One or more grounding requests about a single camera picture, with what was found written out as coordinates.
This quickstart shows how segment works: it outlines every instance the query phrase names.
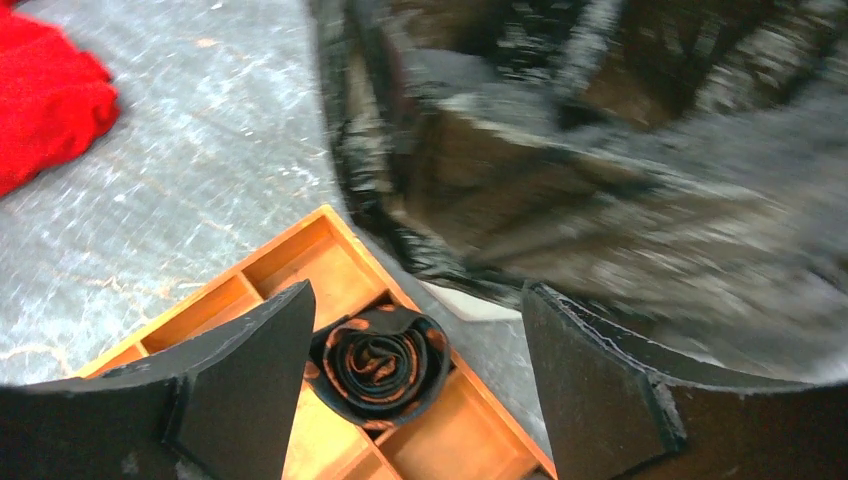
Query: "wooden edge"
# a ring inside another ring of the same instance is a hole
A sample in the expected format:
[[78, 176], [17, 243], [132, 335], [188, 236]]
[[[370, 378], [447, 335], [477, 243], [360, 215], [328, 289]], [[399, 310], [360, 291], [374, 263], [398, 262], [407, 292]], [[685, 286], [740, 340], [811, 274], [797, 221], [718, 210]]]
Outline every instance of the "wooden edge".
[[265, 299], [262, 298], [262, 295], [259, 293], [259, 290], [256, 289], [256, 285], [254, 285], [253, 282], [251, 282], [250, 279], [247, 278], [247, 275], [245, 275], [243, 271], [241, 271], [241, 270], [237, 271], [236, 272], [236, 278], [238, 278], [239, 281], [241, 281], [242, 286], [244, 286], [244, 288], [247, 289], [247, 293], [254, 300], [256, 300], [259, 303], [262, 303], [262, 302], [265, 301]]
[[247, 256], [244, 260], [237, 263], [233, 267], [227, 269], [221, 275], [213, 278], [203, 287], [195, 290], [194, 292], [189, 294], [185, 299], [177, 302], [176, 305], [169, 308], [168, 310], [165, 310], [165, 312], [157, 316], [150, 323], [129, 334], [126, 338], [118, 342], [115, 346], [101, 353], [97, 358], [80, 368], [74, 374], [74, 376], [83, 378], [90, 376], [92, 373], [99, 370], [103, 365], [111, 361], [114, 357], [116, 357], [126, 349], [130, 348], [132, 344], [140, 344], [144, 338], [148, 337], [154, 331], [158, 330], [159, 327], [162, 327], [163, 325], [171, 321], [172, 318], [176, 317], [188, 307], [200, 300], [207, 293], [222, 286], [224, 283], [230, 281], [234, 277], [236, 277], [240, 283], [242, 283], [246, 288], [248, 288], [248, 291], [254, 292], [251, 293], [251, 296], [255, 296], [255, 298], [258, 298], [260, 302], [264, 301], [261, 295], [259, 295], [259, 293], [256, 291], [256, 287], [253, 285], [253, 283], [247, 279], [244, 273], [242, 273], [242, 270], [244, 270], [247, 266], [253, 264], [256, 259], [262, 257], [274, 248], [280, 246], [282, 243], [288, 241], [291, 237], [298, 234], [305, 227], [321, 220], [322, 217], [328, 216], [328, 212], [335, 213], [333, 212], [332, 207], [330, 207], [329, 205], [322, 205], [317, 210], [303, 217], [300, 221], [292, 225], [280, 235], [276, 236], [267, 244], [263, 245], [262, 247], [259, 247], [256, 251]]

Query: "gray floor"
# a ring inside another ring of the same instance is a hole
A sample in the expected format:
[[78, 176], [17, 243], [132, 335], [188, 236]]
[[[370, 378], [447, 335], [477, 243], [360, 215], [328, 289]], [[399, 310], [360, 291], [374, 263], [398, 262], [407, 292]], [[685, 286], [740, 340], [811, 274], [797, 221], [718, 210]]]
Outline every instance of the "gray floor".
[[[297, 0], [31, 0], [115, 75], [124, 114], [78, 161], [0, 199], [0, 381], [71, 375], [322, 203]], [[549, 451], [520, 322], [468, 324], [378, 256]]]

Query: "marble surface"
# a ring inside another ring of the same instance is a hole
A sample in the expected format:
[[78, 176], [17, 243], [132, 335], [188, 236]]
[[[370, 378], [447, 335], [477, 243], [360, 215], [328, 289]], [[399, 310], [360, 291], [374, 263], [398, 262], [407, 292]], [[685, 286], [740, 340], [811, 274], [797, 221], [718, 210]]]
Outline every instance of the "marble surface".
[[[115, 75], [123, 116], [0, 198], [0, 382], [62, 378], [320, 204], [310, 26], [295, 0], [30, 0]], [[466, 323], [376, 252], [546, 451], [521, 322]]]

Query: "red towel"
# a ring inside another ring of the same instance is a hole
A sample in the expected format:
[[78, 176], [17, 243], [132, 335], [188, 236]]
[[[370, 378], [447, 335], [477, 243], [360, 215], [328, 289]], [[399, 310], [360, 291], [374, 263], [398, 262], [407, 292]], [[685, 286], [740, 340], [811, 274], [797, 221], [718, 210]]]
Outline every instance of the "red towel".
[[119, 114], [100, 62], [14, 3], [0, 0], [0, 196], [81, 155]]

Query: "tray compartment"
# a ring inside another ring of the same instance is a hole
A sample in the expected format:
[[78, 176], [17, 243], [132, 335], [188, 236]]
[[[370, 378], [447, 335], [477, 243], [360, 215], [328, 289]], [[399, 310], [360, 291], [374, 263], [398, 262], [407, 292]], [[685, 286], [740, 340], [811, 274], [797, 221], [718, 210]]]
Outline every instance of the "tray compartment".
[[253, 287], [240, 275], [191, 302], [141, 343], [151, 354], [165, 350], [247, 313], [261, 303]]
[[[79, 375], [137, 360], [147, 355], [145, 349], [153, 354], [168, 348], [304, 279], [316, 294], [316, 330], [375, 304], [416, 308], [344, 221], [323, 206]], [[553, 463], [454, 351], [435, 404], [413, 422], [379, 435], [338, 416], [304, 382], [283, 479], [520, 480], [536, 468], [556, 478]]]
[[368, 441], [360, 430], [324, 405], [304, 383], [289, 437], [283, 479], [338, 478], [368, 450]]
[[288, 241], [268, 249], [243, 270], [263, 298], [293, 283], [311, 280], [315, 291], [315, 329], [361, 310], [385, 290], [379, 279], [357, 266], [357, 260], [334, 236], [334, 226], [319, 218]]
[[538, 465], [459, 370], [429, 410], [380, 443], [405, 480], [518, 480]]
[[384, 464], [374, 452], [368, 451], [362, 458], [357, 459], [351, 470], [341, 478], [344, 480], [401, 480], [402, 477]]

